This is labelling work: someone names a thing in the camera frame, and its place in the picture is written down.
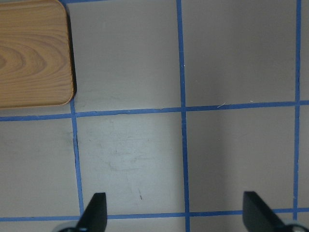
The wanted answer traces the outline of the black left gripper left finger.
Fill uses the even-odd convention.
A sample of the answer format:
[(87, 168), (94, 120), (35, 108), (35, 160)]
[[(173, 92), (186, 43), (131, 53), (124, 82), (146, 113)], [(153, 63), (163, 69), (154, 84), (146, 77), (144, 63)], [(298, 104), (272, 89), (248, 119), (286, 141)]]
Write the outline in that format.
[(76, 232), (104, 232), (107, 226), (105, 193), (95, 193), (78, 221)]

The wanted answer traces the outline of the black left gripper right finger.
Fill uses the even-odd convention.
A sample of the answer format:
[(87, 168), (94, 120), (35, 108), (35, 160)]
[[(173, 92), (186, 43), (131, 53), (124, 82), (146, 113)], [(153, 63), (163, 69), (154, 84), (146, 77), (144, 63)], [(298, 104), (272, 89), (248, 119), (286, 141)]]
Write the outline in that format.
[(242, 221), (248, 232), (283, 232), (285, 224), (254, 191), (245, 191)]

